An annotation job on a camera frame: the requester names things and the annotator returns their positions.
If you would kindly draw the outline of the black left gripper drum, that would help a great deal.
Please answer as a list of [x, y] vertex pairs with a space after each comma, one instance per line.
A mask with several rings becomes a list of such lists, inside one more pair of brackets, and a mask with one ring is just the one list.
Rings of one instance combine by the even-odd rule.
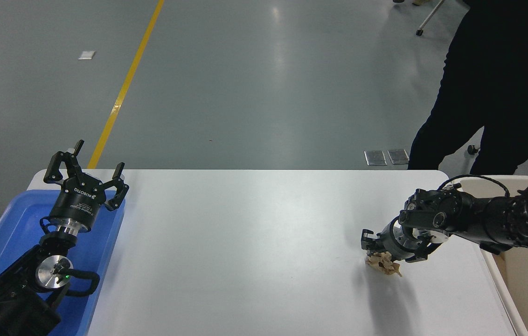
[[49, 226], [72, 227], [78, 232], [90, 232], [104, 202], [106, 195], [102, 181], [88, 174], [82, 174], [81, 178], [67, 178], [49, 213]]

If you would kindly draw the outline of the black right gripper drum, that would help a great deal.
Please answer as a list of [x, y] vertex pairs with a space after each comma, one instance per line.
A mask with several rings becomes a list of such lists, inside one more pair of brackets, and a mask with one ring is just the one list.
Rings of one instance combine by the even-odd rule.
[[403, 227], [397, 218], [392, 219], [378, 234], [383, 249], [391, 254], [392, 261], [404, 261], [415, 255], [415, 238], [412, 229]]

